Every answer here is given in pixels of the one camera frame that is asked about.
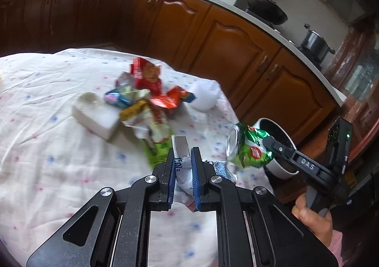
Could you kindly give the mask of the right hand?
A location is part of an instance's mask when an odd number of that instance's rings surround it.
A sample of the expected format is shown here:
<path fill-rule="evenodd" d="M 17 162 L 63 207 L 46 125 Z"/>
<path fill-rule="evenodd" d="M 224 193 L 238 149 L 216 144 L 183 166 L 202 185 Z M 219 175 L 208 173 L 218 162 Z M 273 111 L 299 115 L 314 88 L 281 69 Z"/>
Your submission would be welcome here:
<path fill-rule="evenodd" d="M 295 201 L 292 213 L 298 220 L 306 225 L 313 234 L 327 247 L 331 245 L 333 234 L 333 222 L 331 214 L 327 211 L 325 216 L 320 216 L 307 207 L 306 194 L 303 193 Z"/>

